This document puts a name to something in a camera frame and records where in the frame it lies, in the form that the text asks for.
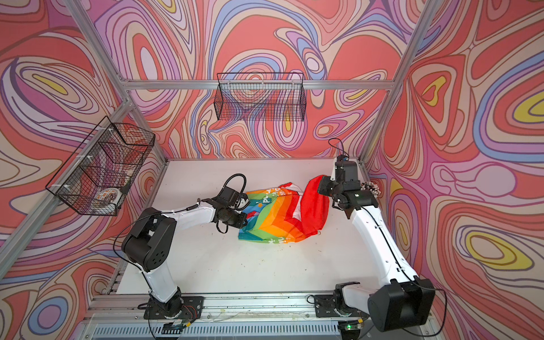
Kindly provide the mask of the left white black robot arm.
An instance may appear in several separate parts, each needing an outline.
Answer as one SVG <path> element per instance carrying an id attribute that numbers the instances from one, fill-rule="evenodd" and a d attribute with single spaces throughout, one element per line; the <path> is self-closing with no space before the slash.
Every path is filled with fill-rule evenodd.
<path id="1" fill-rule="evenodd" d="M 167 264 L 174 236 L 177 231 L 209 223 L 223 235 L 232 228 L 240 230 L 247 226 L 244 209 L 249 206 L 249 198 L 245 194 L 246 185 L 245 175 L 233 174 L 218 195 L 174 211 L 147 208 L 130 226 L 121 251 L 125 260 L 140 271 L 149 288 L 147 319 L 173 320 L 187 316 L 194 321 L 200 317 L 196 307 L 182 298 L 181 289 L 174 283 Z"/>

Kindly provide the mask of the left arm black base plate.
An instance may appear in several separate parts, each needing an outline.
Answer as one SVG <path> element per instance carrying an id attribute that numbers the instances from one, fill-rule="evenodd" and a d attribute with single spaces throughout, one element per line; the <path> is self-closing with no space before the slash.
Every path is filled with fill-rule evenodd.
<path id="1" fill-rule="evenodd" d="M 174 296 L 169 302 L 161 303 L 150 297 L 144 312 L 146 320 L 195 321 L 201 318 L 203 296 Z"/>

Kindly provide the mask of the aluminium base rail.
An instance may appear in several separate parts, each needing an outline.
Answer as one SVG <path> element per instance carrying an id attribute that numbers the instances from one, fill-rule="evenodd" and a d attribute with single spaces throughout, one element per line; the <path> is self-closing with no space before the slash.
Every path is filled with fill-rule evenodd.
<path id="1" fill-rule="evenodd" d="M 317 317 L 311 292 L 208 293 L 185 314 L 198 319 L 147 320 L 146 295 L 100 296 L 92 301 L 74 339 L 444 339 L 430 316 L 408 331 L 380 332 L 370 319 Z"/>

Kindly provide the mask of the rainbow red white kids jacket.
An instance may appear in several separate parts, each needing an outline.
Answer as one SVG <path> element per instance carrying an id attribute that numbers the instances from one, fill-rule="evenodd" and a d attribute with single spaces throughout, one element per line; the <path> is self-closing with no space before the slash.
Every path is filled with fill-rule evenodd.
<path id="1" fill-rule="evenodd" d="M 301 242 L 318 235 L 327 223 L 330 200 L 318 193 L 323 175 L 311 179 L 305 189 L 289 182 L 249 191 L 243 210 L 247 225 L 238 240 L 265 244 Z"/>

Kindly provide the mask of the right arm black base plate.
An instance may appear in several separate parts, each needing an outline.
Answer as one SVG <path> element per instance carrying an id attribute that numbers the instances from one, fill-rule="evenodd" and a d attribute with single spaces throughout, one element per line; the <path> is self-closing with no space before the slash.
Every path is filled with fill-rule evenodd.
<path id="1" fill-rule="evenodd" d="M 347 306 L 340 297 L 334 294 L 311 294 L 306 297 L 306 302 L 314 307 L 315 316 L 318 318 L 358 317 L 363 320 L 368 319 L 368 314 Z"/>

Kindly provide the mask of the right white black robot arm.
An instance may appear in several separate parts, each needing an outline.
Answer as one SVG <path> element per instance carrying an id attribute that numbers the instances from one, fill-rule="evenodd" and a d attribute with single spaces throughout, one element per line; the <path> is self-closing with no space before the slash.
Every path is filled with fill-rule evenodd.
<path id="1" fill-rule="evenodd" d="M 340 155 L 331 176 L 320 181 L 319 194 L 343 211 L 361 235 L 377 271 L 375 286 L 361 282 L 336 285 L 336 309 L 368 315 L 381 332 L 408 330 L 426 324 L 436 296 L 429 279 L 421 279 L 402 255 L 373 193 L 358 178 L 358 164 Z"/>

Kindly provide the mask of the clear cup of pencils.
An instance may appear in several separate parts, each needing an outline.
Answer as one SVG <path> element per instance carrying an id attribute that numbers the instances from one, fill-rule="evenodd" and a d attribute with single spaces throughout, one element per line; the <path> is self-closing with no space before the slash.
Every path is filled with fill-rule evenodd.
<path id="1" fill-rule="evenodd" d="M 362 183 L 362 188 L 364 190 L 370 191 L 375 198 L 378 198 L 381 195 L 381 190 L 379 189 L 379 185 L 376 183 L 373 183 L 372 181 L 366 181 Z"/>

